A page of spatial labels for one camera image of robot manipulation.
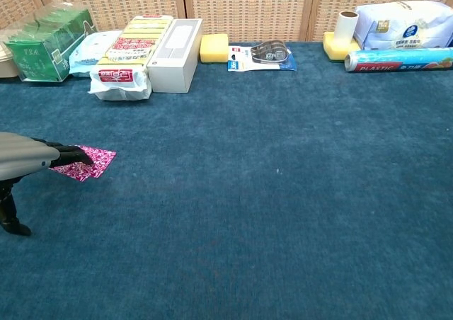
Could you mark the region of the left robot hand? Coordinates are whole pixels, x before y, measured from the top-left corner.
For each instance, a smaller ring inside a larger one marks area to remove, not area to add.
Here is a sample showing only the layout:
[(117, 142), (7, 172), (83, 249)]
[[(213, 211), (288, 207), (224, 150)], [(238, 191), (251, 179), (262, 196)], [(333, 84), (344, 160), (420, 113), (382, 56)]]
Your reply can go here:
[(2, 132), (1, 227), (10, 234), (30, 236), (30, 228), (17, 218), (13, 186), (32, 173), (74, 163), (91, 165), (93, 160), (78, 146)]

